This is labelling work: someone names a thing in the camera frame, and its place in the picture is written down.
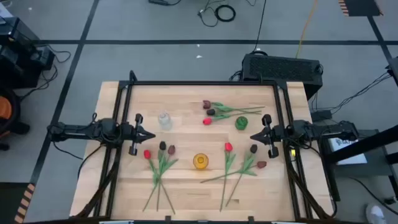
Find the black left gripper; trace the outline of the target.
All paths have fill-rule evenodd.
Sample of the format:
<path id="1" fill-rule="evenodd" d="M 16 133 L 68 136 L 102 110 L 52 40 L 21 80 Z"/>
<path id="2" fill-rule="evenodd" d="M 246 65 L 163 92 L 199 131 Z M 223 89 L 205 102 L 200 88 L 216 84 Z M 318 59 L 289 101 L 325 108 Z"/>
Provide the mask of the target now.
<path id="1" fill-rule="evenodd" d="M 143 116 L 136 114 L 135 117 L 136 125 L 130 125 L 129 123 L 123 123 L 122 127 L 122 140 L 132 141 L 132 145 L 129 148 L 129 154 L 132 156 L 137 155 L 137 145 L 142 144 L 146 140 L 155 138 L 155 134 L 146 131 L 142 126 Z"/>

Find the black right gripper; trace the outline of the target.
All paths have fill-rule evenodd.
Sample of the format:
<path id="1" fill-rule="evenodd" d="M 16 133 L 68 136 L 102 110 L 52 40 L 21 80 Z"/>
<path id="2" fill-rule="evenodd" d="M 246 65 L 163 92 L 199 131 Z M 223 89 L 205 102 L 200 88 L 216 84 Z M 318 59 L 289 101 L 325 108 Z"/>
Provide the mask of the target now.
<path id="1" fill-rule="evenodd" d="M 281 142 L 284 137 L 283 127 L 280 125 L 271 127 L 272 118 L 270 114 L 265 114 L 262 117 L 262 123 L 264 128 L 256 134 L 253 134 L 250 139 L 269 145 L 268 155 L 270 158 L 276 158 L 279 156 L 279 150 L 274 145 L 275 142 Z"/>

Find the green glass vase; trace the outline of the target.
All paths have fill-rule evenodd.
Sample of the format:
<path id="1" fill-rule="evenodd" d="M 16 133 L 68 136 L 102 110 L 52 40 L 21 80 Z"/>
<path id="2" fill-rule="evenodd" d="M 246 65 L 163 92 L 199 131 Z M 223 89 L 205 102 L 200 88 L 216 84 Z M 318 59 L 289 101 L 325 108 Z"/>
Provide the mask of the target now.
<path id="1" fill-rule="evenodd" d="M 245 130 L 248 125 L 247 117 L 245 117 L 245 116 L 237 117 L 234 125 L 237 130 L 241 130 L 241 131 Z"/>

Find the clear glass vase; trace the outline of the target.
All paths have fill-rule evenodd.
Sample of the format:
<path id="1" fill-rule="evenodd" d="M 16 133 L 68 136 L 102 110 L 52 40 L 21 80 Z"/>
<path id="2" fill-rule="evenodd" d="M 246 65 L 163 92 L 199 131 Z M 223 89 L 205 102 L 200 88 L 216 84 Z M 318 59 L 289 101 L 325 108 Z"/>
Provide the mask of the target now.
<path id="1" fill-rule="evenodd" d="M 172 120 L 168 113 L 166 113 L 166 112 L 160 113 L 158 116 L 158 122 L 159 122 L 161 129 L 166 130 L 166 131 L 172 129 Z"/>

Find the yellow glass vase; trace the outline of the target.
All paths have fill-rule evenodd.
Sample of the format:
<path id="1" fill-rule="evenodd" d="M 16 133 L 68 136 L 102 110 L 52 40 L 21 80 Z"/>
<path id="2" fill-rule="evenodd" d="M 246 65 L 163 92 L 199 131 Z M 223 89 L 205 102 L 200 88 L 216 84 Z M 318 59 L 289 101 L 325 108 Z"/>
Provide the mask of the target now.
<path id="1" fill-rule="evenodd" d="M 203 170 L 208 167 L 209 159 L 206 154 L 199 153 L 193 157 L 193 165 L 198 170 Z"/>

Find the black power adapter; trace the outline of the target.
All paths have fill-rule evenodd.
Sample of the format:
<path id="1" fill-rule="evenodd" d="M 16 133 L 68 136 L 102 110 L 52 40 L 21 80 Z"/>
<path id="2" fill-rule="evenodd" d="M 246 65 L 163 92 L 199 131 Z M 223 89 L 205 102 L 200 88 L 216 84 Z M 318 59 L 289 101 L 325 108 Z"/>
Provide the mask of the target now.
<path id="1" fill-rule="evenodd" d="M 328 119 L 332 119 L 332 113 L 330 110 L 320 110 L 311 112 L 313 122 L 320 122 Z"/>

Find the black computer case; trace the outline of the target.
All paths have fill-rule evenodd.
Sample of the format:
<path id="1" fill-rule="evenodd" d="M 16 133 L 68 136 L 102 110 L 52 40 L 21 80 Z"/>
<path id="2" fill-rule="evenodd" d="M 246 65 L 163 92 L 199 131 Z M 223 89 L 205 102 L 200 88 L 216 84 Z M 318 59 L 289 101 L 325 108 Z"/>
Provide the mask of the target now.
<path id="1" fill-rule="evenodd" d="M 310 99 L 323 86 L 322 75 L 323 66 L 318 60 L 275 57 L 254 52 L 244 56 L 239 79 L 301 82 L 307 99 Z"/>

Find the black metal beam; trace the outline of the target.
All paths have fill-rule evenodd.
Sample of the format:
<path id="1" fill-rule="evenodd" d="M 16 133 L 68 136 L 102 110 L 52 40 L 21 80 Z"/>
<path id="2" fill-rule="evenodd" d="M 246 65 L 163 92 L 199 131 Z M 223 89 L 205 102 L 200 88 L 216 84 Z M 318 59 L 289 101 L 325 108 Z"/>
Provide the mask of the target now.
<path id="1" fill-rule="evenodd" d="M 325 161 L 327 163 L 337 163 L 344 159 L 357 156 L 375 148 L 388 145 L 398 141 L 398 125 L 393 126 L 387 130 L 377 133 L 373 136 L 364 138 L 354 144 L 346 146 L 336 152 L 326 155 Z"/>

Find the dark grey side table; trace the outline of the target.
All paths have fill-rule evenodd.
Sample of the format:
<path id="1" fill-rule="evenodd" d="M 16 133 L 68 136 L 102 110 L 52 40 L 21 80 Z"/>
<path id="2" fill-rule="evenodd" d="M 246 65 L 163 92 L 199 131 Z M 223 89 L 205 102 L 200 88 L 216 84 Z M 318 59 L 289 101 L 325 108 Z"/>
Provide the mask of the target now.
<path id="1" fill-rule="evenodd" d="M 398 152 L 389 154 L 386 151 L 386 146 L 381 145 L 362 154 L 338 161 L 336 164 L 330 164 L 326 162 L 326 157 L 336 149 L 340 150 L 351 145 L 352 142 L 339 138 L 324 138 L 319 144 L 326 182 L 334 201 L 341 200 L 336 183 L 337 177 L 387 176 L 394 191 L 394 198 L 398 199 L 398 174 L 393 168 L 394 164 L 398 164 Z"/>

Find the black power strip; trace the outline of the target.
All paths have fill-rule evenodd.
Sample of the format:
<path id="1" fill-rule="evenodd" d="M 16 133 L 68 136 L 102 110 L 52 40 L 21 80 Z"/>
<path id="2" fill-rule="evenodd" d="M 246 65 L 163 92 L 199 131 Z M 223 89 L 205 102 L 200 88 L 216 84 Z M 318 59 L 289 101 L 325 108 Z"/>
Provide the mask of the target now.
<path id="1" fill-rule="evenodd" d="M 177 0 L 174 3 L 168 2 L 167 0 L 148 0 L 151 4 L 157 4 L 161 6 L 175 6 L 181 2 L 181 0 Z"/>

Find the person's foot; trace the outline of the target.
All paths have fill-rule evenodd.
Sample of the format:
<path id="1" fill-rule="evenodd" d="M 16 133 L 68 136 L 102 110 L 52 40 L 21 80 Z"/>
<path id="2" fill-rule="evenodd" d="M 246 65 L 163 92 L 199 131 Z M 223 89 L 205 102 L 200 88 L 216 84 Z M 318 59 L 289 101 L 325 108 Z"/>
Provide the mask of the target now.
<path id="1" fill-rule="evenodd" d="M 365 213 L 369 224 L 387 224 L 384 213 L 379 206 L 368 204 Z"/>

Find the orange and black chair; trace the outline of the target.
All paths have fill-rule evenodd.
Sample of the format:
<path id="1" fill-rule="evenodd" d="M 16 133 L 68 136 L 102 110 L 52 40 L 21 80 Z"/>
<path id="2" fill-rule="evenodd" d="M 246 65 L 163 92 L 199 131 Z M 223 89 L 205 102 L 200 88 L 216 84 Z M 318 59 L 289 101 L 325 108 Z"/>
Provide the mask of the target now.
<path id="1" fill-rule="evenodd" d="M 8 151 L 9 145 L 1 143 L 1 139 L 14 133 L 24 135 L 30 131 L 30 126 L 20 121 L 21 103 L 15 92 L 0 86 L 0 151 Z"/>

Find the black mat with orange stripes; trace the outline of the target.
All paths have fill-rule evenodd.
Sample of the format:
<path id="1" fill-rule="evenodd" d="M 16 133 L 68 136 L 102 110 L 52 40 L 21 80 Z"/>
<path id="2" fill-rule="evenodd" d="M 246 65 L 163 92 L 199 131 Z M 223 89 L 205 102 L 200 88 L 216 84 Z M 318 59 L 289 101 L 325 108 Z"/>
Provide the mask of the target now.
<path id="1" fill-rule="evenodd" d="M 338 0 L 338 4 L 348 17 L 383 16 L 376 0 Z"/>
<path id="2" fill-rule="evenodd" d="M 34 190 L 31 183 L 0 182 L 0 224 L 23 224 Z"/>

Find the black equipment cart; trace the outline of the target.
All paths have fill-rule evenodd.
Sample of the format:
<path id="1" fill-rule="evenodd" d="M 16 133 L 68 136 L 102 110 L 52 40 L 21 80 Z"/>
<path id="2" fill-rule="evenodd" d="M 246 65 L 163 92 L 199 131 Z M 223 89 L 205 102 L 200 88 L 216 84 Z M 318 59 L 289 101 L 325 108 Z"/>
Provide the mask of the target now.
<path id="1" fill-rule="evenodd" d="M 0 85 L 36 87 L 39 75 L 50 70 L 55 54 L 18 18 L 0 16 Z"/>

